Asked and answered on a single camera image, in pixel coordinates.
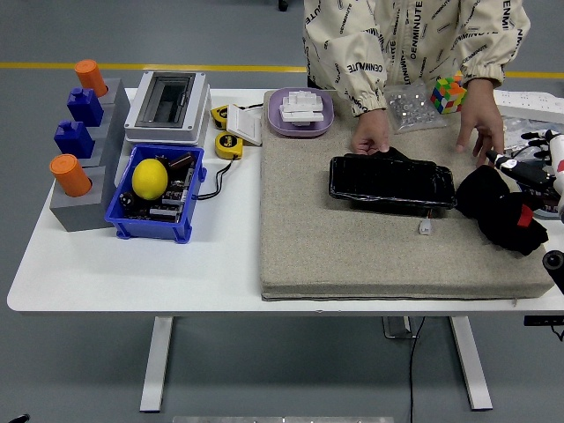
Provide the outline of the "person's right hand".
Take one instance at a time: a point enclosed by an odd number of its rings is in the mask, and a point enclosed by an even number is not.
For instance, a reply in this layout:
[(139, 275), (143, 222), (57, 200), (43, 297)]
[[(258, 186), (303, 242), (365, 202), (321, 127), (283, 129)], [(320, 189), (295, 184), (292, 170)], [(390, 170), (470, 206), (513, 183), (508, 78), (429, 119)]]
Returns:
[(390, 149), (390, 126), (385, 109), (376, 109), (360, 115), (351, 147), (354, 153), (366, 155), (387, 152)]

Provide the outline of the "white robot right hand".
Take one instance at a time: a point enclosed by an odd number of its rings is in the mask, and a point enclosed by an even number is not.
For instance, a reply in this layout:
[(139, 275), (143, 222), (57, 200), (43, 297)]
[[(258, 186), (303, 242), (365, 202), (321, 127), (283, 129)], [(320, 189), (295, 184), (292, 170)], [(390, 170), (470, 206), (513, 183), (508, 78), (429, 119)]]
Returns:
[(563, 135), (552, 130), (541, 130), (525, 133), (522, 138), (548, 145), (548, 156), (553, 171), (551, 174), (541, 167), (498, 154), (493, 150), (487, 152), (486, 156), (496, 168), (517, 182), (539, 192), (553, 189), (560, 195), (556, 211), (560, 220), (563, 220)]

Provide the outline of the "person's left hand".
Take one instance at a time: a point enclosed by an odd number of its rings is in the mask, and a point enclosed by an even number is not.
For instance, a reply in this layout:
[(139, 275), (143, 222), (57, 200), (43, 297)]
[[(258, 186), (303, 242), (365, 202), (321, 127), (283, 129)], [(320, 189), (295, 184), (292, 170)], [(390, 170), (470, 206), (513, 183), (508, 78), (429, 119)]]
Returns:
[(490, 78), (474, 78), (466, 86), (456, 150), (462, 152), (476, 130), (478, 135), (472, 149), (476, 167), (486, 164), (487, 152), (504, 153), (503, 121), (494, 100), (494, 83)]

